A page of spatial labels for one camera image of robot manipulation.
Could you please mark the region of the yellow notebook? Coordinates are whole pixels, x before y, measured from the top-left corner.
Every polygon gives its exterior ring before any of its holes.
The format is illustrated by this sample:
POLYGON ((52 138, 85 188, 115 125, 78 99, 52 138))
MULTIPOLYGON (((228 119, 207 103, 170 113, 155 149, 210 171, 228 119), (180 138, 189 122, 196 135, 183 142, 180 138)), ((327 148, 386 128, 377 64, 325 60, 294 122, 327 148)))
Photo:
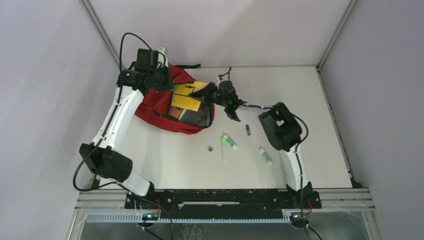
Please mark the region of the yellow notebook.
POLYGON ((197 112, 202 101, 200 97, 191 96, 191 94, 197 93, 207 85, 208 83, 200 81, 176 84, 172 94, 171 106, 197 112))

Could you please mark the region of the red student backpack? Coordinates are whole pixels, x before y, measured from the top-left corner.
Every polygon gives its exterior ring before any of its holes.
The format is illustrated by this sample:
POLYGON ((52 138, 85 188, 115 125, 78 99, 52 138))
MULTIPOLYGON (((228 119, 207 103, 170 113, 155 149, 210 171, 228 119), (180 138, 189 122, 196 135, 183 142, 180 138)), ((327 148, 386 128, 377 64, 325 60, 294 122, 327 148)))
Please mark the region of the red student backpack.
POLYGON ((214 105, 202 105, 198 111, 186 110, 182 116, 188 119, 183 120, 170 114, 172 97, 172 92, 151 89, 144 95, 134 115, 159 129, 187 135, 197 134, 212 125, 215 118, 214 105))

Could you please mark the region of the blue Jane Eyre book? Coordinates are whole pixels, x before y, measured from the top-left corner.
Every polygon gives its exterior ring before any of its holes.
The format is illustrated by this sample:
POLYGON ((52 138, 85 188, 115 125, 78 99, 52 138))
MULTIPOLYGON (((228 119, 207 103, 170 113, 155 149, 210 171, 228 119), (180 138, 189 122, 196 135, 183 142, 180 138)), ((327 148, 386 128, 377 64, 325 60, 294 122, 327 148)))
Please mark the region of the blue Jane Eyre book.
POLYGON ((171 106, 168 111, 168 115, 173 118, 179 119, 182 112, 183 112, 183 109, 175 107, 175 106, 171 106))

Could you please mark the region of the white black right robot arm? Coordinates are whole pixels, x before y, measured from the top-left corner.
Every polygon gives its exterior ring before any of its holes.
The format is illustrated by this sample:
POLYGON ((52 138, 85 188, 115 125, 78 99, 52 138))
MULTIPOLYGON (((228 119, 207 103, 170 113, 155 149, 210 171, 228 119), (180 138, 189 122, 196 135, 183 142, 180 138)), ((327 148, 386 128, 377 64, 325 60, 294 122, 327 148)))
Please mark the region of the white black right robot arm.
POLYGON ((190 93, 190 97, 207 105, 222 106, 231 120, 259 122, 269 144, 281 157, 287 177, 286 188, 290 193, 289 203, 295 208, 302 208, 308 203, 313 187, 304 168, 301 143, 308 137, 309 129, 300 117, 289 111, 282 102, 260 106, 240 99, 229 80, 221 80, 217 84, 210 82, 190 93))

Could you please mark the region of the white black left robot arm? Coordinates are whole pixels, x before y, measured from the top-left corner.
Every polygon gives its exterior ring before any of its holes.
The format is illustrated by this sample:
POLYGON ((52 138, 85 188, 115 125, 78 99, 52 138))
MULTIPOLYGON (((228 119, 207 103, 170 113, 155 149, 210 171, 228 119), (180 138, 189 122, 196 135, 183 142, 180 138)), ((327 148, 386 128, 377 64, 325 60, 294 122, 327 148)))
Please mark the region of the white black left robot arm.
POLYGON ((133 69, 123 69, 106 118, 91 143, 83 143, 79 153, 89 170, 109 182, 121 185, 137 195, 137 202, 149 209, 157 196, 150 191, 151 182, 133 169, 133 161, 122 154, 131 120, 150 90, 169 93, 175 88, 164 46, 139 49, 133 69))

